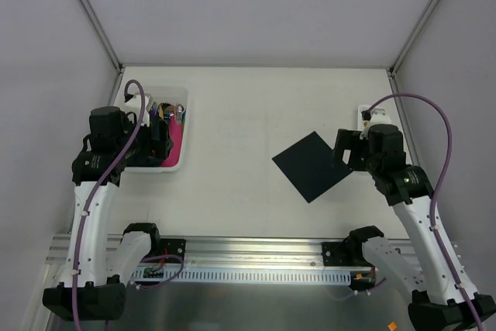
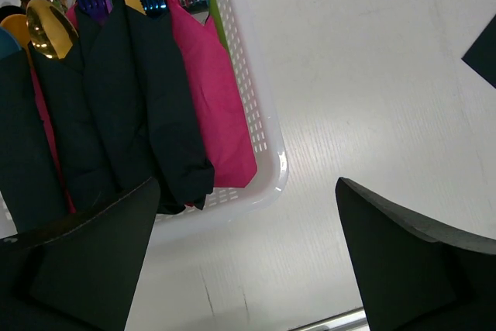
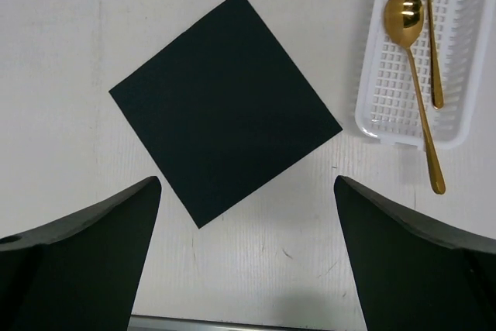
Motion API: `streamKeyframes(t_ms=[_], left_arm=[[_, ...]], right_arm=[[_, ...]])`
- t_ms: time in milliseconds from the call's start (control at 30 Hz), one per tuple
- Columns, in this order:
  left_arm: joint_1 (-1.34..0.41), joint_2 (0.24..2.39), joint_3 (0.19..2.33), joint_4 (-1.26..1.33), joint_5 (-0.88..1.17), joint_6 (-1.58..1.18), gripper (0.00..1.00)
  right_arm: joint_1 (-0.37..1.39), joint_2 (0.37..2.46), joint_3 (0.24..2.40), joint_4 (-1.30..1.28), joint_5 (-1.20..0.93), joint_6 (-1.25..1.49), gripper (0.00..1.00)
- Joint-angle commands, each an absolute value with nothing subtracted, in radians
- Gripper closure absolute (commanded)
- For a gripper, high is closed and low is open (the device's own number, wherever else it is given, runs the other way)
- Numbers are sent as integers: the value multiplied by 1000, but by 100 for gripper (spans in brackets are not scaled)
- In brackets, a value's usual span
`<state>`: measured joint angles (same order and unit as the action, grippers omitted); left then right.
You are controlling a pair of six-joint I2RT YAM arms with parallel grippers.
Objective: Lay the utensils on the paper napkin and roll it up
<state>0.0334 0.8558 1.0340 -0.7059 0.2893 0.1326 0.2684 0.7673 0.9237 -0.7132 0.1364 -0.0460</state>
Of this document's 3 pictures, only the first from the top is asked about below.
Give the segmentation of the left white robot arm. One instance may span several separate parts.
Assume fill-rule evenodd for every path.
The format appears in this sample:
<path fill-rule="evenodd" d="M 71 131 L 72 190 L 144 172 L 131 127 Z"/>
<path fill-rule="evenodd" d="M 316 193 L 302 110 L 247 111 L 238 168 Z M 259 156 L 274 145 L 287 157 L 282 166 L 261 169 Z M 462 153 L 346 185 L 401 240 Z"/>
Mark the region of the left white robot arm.
<path fill-rule="evenodd" d="M 127 226 L 119 246 L 107 253 L 109 217 L 129 158 L 145 148 L 140 140 L 145 109 L 124 112 L 116 106 L 91 111 L 90 132 L 74 159 L 74 219 L 64 269 L 52 288 L 43 291 L 43 305 L 72 322 L 110 321 L 121 317 L 126 285 L 142 261 L 162 251 L 157 225 Z"/>

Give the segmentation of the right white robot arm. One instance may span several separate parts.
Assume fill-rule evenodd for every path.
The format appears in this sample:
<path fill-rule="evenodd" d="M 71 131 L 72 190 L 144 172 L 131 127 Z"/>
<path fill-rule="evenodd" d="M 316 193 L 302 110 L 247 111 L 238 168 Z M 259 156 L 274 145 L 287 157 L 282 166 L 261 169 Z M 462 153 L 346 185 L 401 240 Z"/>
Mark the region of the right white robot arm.
<path fill-rule="evenodd" d="M 403 135 L 397 126 L 376 124 L 367 130 L 340 129 L 334 161 L 366 171 L 401 221 L 419 265 L 412 266 L 376 226 L 350 231 L 337 250 L 355 265 L 378 269 L 408 303 L 416 330 L 481 329 L 495 314 L 492 296 L 469 279 L 441 222 L 434 190 L 421 167 L 407 163 Z"/>

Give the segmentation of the dark navy paper napkin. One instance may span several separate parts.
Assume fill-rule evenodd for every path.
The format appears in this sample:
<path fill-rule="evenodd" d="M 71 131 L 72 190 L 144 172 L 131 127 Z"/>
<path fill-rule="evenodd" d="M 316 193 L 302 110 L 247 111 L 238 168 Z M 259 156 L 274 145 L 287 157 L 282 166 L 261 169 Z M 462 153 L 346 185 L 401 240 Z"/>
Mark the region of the dark navy paper napkin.
<path fill-rule="evenodd" d="M 352 173 L 342 160 L 334 160 L 334 150 L 316 131 L 274 156 L 272 161 L 307 203 Z"/>

